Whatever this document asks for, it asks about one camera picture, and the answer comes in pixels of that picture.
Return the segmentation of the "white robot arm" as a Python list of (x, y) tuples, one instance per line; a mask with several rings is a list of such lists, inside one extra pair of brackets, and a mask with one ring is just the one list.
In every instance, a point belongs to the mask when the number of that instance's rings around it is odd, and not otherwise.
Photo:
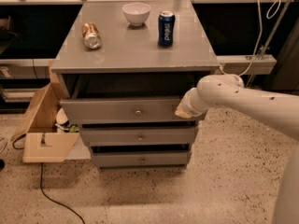
[[(190, 119), (215, 105), (230, 107), (299, 140), (299, 96), (248, 89), (238, 75), (201, 78), (184, 94), (175, 114)], [(299, 148), (286, 165), (271, 224), (299, 224)]]

